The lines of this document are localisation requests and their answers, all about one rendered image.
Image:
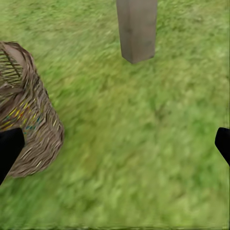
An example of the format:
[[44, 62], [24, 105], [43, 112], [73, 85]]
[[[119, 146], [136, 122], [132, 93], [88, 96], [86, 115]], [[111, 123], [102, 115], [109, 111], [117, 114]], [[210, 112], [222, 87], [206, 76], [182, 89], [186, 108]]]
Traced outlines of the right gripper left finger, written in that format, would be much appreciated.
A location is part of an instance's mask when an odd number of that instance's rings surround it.
[[25, 146], [20, 127], [0, 133], [0, 185]]

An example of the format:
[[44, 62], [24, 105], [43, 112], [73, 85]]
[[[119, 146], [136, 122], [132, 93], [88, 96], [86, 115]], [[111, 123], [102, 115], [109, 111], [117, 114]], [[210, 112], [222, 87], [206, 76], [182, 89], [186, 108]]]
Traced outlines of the wicker basket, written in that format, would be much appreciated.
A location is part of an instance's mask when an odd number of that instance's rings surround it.
[[[33, 55], [17, 41], [0, 41], [0, 52], [8, 59], [0, 65], [11, 63], [0, 66], [0, 102], [6, 100], [0, 104], [0, 133], [20, 127], [25, 140], [6, 176], [25, 177], [44, 171], [56, 159], [65, 129], [35, 68]], [[10, 69], [14, 71], [1, 73]]]

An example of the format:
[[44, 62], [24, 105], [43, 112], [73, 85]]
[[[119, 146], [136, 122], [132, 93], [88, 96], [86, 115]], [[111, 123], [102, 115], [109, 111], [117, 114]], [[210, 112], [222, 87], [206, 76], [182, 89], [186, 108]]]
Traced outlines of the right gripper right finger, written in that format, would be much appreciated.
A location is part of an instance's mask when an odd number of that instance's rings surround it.
[[218, 129], [215, 145], [230, 166], [230, 129], [223, 127]]

